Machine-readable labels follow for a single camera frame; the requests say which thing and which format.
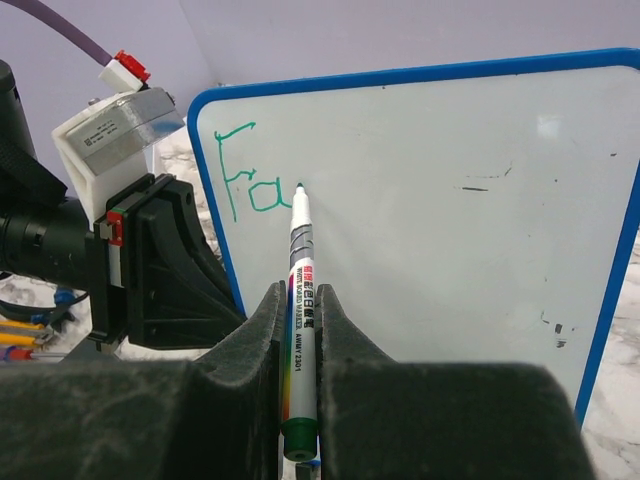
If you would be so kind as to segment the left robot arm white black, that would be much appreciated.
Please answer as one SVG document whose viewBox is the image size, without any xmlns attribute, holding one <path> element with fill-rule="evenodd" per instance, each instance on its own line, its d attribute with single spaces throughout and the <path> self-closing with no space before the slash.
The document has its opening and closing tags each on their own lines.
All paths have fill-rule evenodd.
<svg viewBox="0 0 640 480">
<path fill-rule="evenodd" d="M 146 148 L 182 124 L 158 87 L 83 110 L 53 134 L 69 197 L 35 158 L 13 72 L 1 68 L 1 271 L 87 293 L 98 345 L 210 348 L 245 320 L 193 186 L 146 165 Z"/>
</svg>

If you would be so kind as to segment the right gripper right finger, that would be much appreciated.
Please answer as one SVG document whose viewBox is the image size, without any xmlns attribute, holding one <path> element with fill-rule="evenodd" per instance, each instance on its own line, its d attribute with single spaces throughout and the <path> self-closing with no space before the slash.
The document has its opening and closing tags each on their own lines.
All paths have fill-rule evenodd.
<svg viewBox="0 0 640 480">
<path fill-rule="evenodd" d="M 400 363 L 319 288 L 326 479 L 592 479 L 566 395 L 524 363 Z"/>
</svg>

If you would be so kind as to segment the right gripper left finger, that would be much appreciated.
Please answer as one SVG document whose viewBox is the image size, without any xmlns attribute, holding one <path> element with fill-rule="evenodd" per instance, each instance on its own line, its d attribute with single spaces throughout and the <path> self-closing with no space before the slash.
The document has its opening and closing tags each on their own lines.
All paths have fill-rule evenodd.
<svg viewBox="0 0 640 480">
<path fill-rule="evenodd" d="M 276 479 L 286 293 L 194 361 L 1 370 L 5 479 Z"/>
</svg>

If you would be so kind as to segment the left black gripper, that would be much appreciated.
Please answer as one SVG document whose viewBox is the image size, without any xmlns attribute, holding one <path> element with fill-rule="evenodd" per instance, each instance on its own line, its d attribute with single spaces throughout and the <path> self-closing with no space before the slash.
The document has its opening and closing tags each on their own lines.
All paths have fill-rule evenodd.
<svg viewBox="0 0 640 480">
<path fill-rule="evenodd" d="M 146 174 L 93 222 L 92 340 L 154 350 L 212 347 L 245 316 L 200 228 L 191 184 Z"/>
</svg>

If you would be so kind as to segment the blue framed whiteboard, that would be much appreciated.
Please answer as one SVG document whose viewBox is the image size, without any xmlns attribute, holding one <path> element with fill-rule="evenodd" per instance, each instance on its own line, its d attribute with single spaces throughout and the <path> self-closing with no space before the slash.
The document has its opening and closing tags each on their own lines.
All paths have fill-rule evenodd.
<svg viewBox="0 0 640 480">
<path fill-rule="evenodd" d="M 639 53 L 227 86 L 187 127 L 232 297 L 316 279 L 387 355 L 546 367 L 583 418 L 639 227 Z"/>
</svg>

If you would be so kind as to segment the green whiteboard marker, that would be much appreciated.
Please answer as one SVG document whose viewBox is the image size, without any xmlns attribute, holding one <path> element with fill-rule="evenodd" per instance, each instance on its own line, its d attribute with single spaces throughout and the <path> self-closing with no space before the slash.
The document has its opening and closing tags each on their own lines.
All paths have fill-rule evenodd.
<svg viewBox="0 0 640 480">
<path fill-rule="evenodd" d="M 298 184 L 290 222 L 281 417 L 284 456 L 296 463 L 317 456 L 315 293 L 310 202 Z"/>
</svg>

